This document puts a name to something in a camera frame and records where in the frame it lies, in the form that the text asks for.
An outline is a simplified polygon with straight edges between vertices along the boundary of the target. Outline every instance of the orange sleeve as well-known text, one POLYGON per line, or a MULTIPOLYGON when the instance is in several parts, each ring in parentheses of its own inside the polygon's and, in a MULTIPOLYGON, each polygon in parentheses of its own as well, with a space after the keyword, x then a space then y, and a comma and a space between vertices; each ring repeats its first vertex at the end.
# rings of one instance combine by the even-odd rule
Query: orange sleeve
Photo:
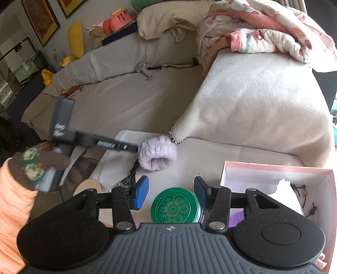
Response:
POLYGON ((8 160, 0 169, 0 273, 18 273, 24 262, 17 235, 26 224, 37 191, 20 185, 10 174, 8 160))

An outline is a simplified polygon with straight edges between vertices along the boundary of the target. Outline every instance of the pink toy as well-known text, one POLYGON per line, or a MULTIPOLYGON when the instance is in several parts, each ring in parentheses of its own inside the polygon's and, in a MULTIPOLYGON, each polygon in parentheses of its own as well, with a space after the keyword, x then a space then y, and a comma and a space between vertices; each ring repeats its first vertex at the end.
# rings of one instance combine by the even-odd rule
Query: pink toy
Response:
POLYGON ((110 35, 136 19, 137 16, 129 15, 126 9, 119 9, 112 14, 111 19, 104 20, 97 26, 102 27, 106 35, 110 35))

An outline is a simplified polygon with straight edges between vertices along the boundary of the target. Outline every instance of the blue gripper pad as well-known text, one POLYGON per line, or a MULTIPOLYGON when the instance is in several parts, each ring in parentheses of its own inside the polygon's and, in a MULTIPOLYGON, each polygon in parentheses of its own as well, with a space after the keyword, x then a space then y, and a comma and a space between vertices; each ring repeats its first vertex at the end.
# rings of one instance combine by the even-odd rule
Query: blue gripper pad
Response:
POLYGON ((149 192, 149 177, 143 175, 135 185, 134 208, 141 209, 149 192))

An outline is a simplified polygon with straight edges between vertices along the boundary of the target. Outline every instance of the open box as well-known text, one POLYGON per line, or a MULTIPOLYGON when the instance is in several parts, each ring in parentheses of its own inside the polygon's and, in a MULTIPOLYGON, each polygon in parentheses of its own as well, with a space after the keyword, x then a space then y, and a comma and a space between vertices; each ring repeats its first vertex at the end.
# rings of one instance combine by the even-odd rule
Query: open box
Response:
POLYGON ((333 170, 226 161, 221 185, 230 188, 232 192, 244 193, 247 188, 256 188, 266 194, 272 194, 281 179, 296 186, 306 185, 308 195, 304 214, 309 214, 312 203, 317 206, 315 214, 308 218, 321 226, 326 237, 323 253, 326 255, 324 261, 327 262, 327 266, 324 271, 337 273, 337 255, 332 260, 337 229, 337 195, 333 170))

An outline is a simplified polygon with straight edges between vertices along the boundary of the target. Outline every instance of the white table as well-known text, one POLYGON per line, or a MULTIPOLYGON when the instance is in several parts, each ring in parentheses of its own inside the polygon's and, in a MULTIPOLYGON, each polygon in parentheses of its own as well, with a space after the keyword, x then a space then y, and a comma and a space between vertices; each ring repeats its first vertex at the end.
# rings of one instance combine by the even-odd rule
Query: white table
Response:
MULTIPOLYGON (((116 139, 141 145, 154 136, 158 134, 121 131, 116 139)), ((107 150, 91 178, 112 189, 129 175, 137 156, 128 152, 107 150)), ((147 171, 141 167, 138 169, 136 180, 142 175, 147 175, 150 188, 142 209, 132 211, 135 223, 138 225, 140 222, 152 222, 150 215, 152 202, 167 188, 181 187, 193 191, 196 176, 202 176, 209 185, 219 185, 224 161, 303 166, 301 160, 292 155, 187 138, 178 146, 178 160, 169 169, 161 171, 147 171)), ((103 214, 102 219, 112 223, 111 211, 103 214)))

